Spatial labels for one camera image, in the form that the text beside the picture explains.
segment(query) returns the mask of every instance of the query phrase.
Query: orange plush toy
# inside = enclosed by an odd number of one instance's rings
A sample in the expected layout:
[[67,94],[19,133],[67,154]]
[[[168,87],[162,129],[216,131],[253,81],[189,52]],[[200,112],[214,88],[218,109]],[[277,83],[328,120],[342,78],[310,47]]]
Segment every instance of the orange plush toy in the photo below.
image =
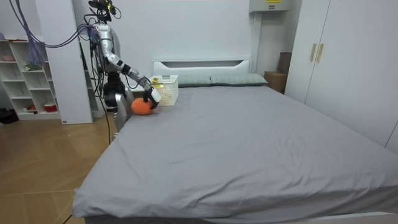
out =
[[153,112],[151,107],[152,107],[152,102],[151,101],[145,102],[143,98],[137,98],[131,104],[132,112],[134,112],[134,114],[136,115],[151,114]]

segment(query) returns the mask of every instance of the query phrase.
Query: gray pillow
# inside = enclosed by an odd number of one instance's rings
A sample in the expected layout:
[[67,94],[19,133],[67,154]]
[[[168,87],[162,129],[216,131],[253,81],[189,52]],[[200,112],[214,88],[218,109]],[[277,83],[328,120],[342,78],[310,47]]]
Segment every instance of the gray pillow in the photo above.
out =
[[211,86],[209,75],[179,75],[178,87]]
[[262,86],[268,82],[259,74],[224,74],[210,77],[213,85],[219,86]]

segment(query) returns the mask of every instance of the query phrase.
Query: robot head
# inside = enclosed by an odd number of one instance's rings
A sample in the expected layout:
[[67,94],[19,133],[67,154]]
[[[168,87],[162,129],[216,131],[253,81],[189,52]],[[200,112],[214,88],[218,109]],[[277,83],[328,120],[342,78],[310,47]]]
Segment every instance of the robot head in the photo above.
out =
[[98,19],[105,23],[112,21],[111,14],[116,15],[116,8],[111,0],[93,0],[88,1],[88,4],[98,10]]

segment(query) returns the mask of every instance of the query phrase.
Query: mattress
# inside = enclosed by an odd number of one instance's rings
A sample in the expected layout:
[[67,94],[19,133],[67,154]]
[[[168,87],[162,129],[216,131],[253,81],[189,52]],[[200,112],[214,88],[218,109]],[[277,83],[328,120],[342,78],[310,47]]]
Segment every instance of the mattress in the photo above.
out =
[[265,86],[179,94],[126,123],[75,190],[74,216],[255,224],[398,212],[398,156],[342,124]]

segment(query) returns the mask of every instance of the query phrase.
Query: wardrobe door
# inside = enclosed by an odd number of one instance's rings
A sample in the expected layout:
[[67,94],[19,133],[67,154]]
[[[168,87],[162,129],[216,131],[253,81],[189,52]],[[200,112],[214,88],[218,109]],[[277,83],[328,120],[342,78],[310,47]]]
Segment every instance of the wardrobe door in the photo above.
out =
[[331,0],[306,105],[382,146],[398,114],[398,1]]
[[285,95],[304,103],[330,0],[303,0]]

